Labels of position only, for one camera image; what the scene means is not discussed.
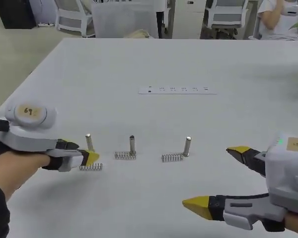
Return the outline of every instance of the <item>desk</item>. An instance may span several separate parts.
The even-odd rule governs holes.
[[[201,85],[217,95],[139,95],[140,86]],[[91,133],[101,172],[40,170],[9,201],[10,238],[292,238],[206,221],[181,201],[266,192],[225,149],[265,150],[298,133],[298,42],[64,39],[8,100],[59,111],[60,137]],[[0,115],[6,102],[0,107]],[[135,161],[117,161],[136,138]],[[190,157],[162,163],[192,137]]]

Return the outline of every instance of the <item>metal spring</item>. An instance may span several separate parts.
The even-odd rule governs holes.
[[[162,162],[178,162],[183,160],[183,153],[161,155]]]
[[[90,166],[80,166],[80,171],[101,171],[103,169],[102,163],[95,163]]]
[[[136,157],[136,152],[115,152],[116,160],[135,160]]]

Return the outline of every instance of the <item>white wall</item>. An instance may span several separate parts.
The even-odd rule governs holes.
[[[53,0],[29,0],[37,23],[55,23]]]

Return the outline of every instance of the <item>white cabinet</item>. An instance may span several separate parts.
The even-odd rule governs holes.
[[[173,39],[199,39],[206,0],[176,0]]]

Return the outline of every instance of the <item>white shirt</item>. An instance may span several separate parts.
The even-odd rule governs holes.
[[[258,14],[265,11],[273,11],[276,7],[276,0],[263,0],[262,4],[258,9]],[[284,1],[284,8],[292,7],[297,5],[297,1],[288,2]],[[298,41],[298,29],[290,29],[295,23],[298,22],[298,16],[285,16],[281,15],[279,22],[273,30],[269,30],[260,22],[259,34],[262,35],[261,40],[295,40]]]

